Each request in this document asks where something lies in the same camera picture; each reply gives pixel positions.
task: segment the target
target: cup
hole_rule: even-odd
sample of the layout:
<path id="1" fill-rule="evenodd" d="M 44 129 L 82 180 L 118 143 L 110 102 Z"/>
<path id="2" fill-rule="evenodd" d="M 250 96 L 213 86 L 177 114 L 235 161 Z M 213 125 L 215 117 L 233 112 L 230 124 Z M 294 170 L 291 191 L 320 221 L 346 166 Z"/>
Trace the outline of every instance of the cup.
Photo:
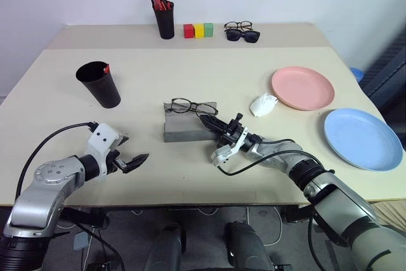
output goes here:
<path id="1" fill-rule="evenodd" d="M 163 39 L 171 39 L 175 36 L 173 25 L 173 3 L 172 7 L 166 11 L 155 10 L 155 17 L 157 19 L 159 35 Z"/>
<path id="2" fill-rule="evenodd" d="M 115 87 L 110 66 L 105 62 L 90 62 L 76 71 L 80 81 L 104 108 L 113 108 L 120 104 L 121 97 Z"/>

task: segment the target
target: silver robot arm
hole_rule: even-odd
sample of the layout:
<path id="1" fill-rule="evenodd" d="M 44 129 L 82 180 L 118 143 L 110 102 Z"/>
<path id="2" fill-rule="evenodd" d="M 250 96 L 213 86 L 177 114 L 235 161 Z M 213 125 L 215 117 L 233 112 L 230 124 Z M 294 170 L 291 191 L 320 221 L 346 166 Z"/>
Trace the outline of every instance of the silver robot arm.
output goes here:
<path id="1" fill-rule="evenodd" d="M 282 152 L 260 165 L 279 169 L 303 191 L 313 206 L 316 222 L 333 242 L 351 248 L 359 271 L 406 270 L 406 238 L 381 226 L 362 197 L 333 171 L 326 171 L 313 158 L 301 153 L 302 148 L 292 140 L 272 142 L 252 135 L 239 123 L 241 118 L 238 114 L 226 124 L 217 118 L 200 117 L 206 127 L 221 135 L 220 148 L 212 154 L 216 167 L 219 167 L 219 156 L 226 163 L 236 153 L 235 149 L 227 148 L 238 146 L 253 161 Z"/>
<path id="2" fill-rule="evenodd" d="M 88 140 L 84 156 L 46 162 L 16 200 L 0 237 L 0 270 L 40 270 L 65 199 L 85 181 L 117 171 L 128 173 L 148 157 L 125 163 L 116 148 L 128 138 L 101 123 Z"/>

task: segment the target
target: black pen holder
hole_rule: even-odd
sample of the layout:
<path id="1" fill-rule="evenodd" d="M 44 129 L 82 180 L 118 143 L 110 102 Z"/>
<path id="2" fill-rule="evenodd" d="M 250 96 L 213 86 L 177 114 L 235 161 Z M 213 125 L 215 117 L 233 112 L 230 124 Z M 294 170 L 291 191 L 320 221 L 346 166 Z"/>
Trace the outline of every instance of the black pen holder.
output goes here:
<path id="1" fill-rule="evenodd" d="M 159 28 L 159 35 L 163 39 L 171 39 L 175 36 L 173 25 L 173 4 L 169 10 L 154 10 Z"/>

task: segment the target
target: red block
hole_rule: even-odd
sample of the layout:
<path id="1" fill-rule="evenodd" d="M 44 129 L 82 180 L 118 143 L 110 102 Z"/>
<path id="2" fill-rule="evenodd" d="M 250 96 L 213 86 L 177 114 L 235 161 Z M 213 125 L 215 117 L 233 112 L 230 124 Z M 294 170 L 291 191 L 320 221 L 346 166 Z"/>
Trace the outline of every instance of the red block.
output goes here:
<path id="1" fill-rule="evenodd" d="M 194 38 L 195 29 L 193 28 L 193 25 L 190 23 L 183 25 L 183 33 L 185 35 L 185 38 Z"/>

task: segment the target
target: eyeglasses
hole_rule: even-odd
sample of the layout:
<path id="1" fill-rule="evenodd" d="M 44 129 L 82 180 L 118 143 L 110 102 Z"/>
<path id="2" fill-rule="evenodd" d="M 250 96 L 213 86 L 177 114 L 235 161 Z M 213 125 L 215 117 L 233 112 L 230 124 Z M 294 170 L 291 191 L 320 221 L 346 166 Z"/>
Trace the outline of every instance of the eyeglasses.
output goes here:
<path id="1" fill-rule="evenodd" d="M 205 103 L 191 102 L 186 98 L 173 98 L 171 110 L 177 114 L 194 111 L 198 117 L 202 114 L 208 114 L 210 116 L 216 116 L 218 114 L 218 110 L 213 106 Z"/>
<path id="2" fill-rule="evenodd" d="M 224 25 L 224 32 L 226 32 L 229 41 L 238 41 L 243 37 L 247 43 L 256 43 L 261 35 L 257 31 L 252 30 L 252 22 L 228 22 Z"/>

